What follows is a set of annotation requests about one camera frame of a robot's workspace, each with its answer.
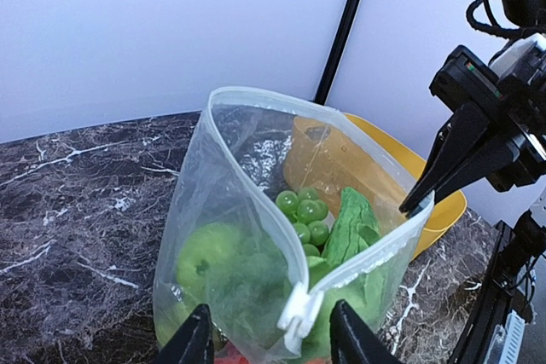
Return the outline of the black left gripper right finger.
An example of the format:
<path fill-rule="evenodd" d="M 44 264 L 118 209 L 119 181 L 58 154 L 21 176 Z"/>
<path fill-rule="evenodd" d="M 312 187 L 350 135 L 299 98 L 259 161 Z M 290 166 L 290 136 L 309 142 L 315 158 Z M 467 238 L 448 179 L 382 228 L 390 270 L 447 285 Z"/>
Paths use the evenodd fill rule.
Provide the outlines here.
<path fill-rule="evenodd" d="M 329 317 L 331 362 L 336 364 L 398 364 L 345 300 L 338 300 Z"/>

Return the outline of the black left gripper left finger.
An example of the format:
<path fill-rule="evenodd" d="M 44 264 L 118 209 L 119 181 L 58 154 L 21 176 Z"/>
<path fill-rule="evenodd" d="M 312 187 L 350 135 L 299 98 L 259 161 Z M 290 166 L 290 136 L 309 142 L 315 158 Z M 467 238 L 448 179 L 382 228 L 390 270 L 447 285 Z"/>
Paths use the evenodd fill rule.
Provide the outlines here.
<path fill-rule="evenodd" d="M 213 364 L 212 317 L 207 304 L 198 304 L 159 352 L 157 364 Z"/>

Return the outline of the orange toy carrot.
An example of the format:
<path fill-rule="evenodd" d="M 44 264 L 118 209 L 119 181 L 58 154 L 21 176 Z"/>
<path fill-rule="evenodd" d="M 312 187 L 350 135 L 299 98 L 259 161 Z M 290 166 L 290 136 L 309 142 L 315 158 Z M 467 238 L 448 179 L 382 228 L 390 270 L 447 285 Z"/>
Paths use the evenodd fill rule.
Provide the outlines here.
<path fill-rule="evenodd" d="M 224 350 L 214 359 L 214 364 L 248 364 L 248 359 L 238 350 Z"/>

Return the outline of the clear dotted zip top bag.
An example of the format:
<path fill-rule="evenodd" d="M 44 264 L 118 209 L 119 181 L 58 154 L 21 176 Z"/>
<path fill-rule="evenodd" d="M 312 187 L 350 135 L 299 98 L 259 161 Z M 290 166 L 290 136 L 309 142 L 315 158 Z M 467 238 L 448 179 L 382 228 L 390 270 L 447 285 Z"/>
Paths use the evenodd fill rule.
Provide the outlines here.
<path fill-rule="evenodd" d="M 211 311 L 216 350 L 230 342 L 252 363 L 303 363 L 302 342 L 321 310 L 324 293 L 374 269 L 330 267 L 305 254 L 292 224 L 275 204 L 288 115 L 327 121 L 343 113 L 268 90 L 213 91 L 183 160 L 155 270 L 158 298 L 189 298 L 176 280 L 184 241 L 199 227 L 225 222 L 242 241 L 235 260 L 206 280 L 200 303 Z"/>

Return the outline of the yellow plastic basket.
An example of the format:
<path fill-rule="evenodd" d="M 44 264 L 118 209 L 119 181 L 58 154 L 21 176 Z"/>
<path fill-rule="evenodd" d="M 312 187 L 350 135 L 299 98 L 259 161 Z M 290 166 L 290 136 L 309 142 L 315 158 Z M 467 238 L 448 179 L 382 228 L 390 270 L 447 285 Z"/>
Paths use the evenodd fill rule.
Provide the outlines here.
<path fill-rule="evenodd" d="M 380 240 L 350 264 L 371 268 L 407 264 L 438 240 L 464 213 L 467 200 L 456 192 L 443 203 L 407 218 L 398 209 L 424 167 L 406 146 L 354 116 L 336 120 L 288 115 L 279 166 L 284 187 L 314 188 L 334 216 L 340 215 L 343 188 L 354 188 L 371 204 Z"/>

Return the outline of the green toy guava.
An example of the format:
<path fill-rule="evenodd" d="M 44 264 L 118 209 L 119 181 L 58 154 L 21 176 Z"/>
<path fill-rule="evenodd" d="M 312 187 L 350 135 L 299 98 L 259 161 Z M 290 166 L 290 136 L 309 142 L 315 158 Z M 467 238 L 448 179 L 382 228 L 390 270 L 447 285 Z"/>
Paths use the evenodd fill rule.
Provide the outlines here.
<path fill-rule="evenodd" d="M 206 280 L 228 267 L 242 241 L 238 227 L 212 222 L 197 228 L 185 241 L 177 258 L 176 280 L 183 293 L 193 299 L 204 297 Z"/>

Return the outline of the green toy cucumber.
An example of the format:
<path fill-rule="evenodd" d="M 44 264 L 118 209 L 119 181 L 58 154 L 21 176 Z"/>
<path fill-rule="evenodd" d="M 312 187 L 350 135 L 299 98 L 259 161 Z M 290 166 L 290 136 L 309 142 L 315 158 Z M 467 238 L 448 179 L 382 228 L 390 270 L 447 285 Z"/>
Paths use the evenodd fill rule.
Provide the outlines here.
<path fill-rule="evenodd" d="M 323 247 L 327 264 L 335 269 L 380 238 L 380 226 L 369 200 L 354 188 L 344 188 L 339 215 Z"/>

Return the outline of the green toy grapes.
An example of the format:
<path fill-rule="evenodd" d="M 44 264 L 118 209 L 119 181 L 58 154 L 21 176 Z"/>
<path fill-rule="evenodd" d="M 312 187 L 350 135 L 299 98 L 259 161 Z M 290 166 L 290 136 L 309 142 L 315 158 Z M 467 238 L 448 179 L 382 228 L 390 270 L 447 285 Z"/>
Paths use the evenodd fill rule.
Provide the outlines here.
<path fill-rule="evenodd" d="M 331 212 L 314 187 L 283 190 L 275 204 L 289 220 L 309 257 L 320 257 L 331 235 Z"/>

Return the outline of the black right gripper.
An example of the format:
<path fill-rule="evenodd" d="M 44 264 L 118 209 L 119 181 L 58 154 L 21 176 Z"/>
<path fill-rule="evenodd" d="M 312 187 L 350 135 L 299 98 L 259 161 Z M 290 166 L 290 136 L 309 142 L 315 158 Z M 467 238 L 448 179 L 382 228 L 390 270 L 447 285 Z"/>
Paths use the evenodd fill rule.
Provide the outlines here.
<path fill-rule="evenodd" d="M 440 128 L 426 166 L 399 210 L 418 212 L 430 193 L 439 202 L 487 176 L 498 192 L 537 182 L 545 174 L 545 86 L 525 86 L 505 94 L 501 113 L 507 138 L 480 141 L 488 117 L 473 102 L 459 106 Z"/>

